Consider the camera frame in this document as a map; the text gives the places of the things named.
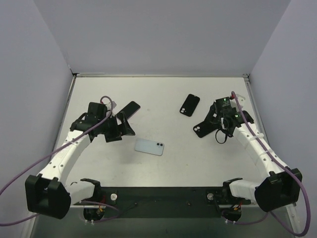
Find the silver white smartphone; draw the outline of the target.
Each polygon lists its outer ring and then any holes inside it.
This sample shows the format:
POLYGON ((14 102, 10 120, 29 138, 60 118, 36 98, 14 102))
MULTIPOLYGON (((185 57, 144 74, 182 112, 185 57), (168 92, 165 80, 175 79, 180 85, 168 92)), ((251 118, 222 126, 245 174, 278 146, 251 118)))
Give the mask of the silver white smartphone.
POLYGON ((163 154, 164 144, 162 142, 138 138, 134 150, 141 153, 161 156, 163 154))

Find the purple smartphone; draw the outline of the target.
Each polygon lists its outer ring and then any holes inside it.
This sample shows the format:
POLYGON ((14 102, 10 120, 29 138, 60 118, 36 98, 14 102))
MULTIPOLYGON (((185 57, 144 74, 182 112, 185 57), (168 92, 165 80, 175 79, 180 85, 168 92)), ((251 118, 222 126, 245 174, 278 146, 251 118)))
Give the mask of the purple smartphone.
POLYGON ((131 118, 139 109, 141 106, 136 103, 135 101, 129 102, 123 109, 121 109, 119 112, 124 113, 127 119, 131 118))

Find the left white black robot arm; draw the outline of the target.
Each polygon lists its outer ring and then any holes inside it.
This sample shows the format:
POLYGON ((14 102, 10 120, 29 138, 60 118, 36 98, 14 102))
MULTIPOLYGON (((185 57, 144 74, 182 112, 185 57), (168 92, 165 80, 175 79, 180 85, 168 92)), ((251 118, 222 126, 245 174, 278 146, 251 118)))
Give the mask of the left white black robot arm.
POLYGON ((103 135, 107 143, 135 135, 125 112, 113 114, 113 108, 113 102, 90 102, 87 112, 71 124, 50 162, 36 176, 27 177, 25 191, 30 212, 62 219, 76 203, 100 204, 104 200, 99 181, 82 178, 67 184, 66 180, 82 152, 98 135, 103 135))

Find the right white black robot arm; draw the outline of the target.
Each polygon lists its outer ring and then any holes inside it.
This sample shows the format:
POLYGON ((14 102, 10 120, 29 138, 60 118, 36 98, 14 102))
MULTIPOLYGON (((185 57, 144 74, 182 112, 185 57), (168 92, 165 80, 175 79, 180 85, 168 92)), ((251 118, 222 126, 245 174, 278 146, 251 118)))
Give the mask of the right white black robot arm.
POLYGON ((239 141, 263 178, 261 183, 242 178, 225 181, 223 185, 230 196, 254 201, 265 212, 298 201, 300 186, 296 181, 302 180, 301 172, 290 169, 278 158, 249 113, 238 109, 234 97, 215 100, 205 120, 226 138, 239 141))

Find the black phone case with phone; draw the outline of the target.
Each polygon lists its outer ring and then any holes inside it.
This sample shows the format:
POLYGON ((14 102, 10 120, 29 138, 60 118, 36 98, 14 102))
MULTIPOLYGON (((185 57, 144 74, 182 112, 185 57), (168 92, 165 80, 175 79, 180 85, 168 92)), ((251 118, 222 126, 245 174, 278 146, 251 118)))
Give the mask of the black phone case with phone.
POLYGON ((193 131, 199 138, 203 138, 215 130, 217 130, 217 126, 209 121, 203 121, 193 127, 193 131))

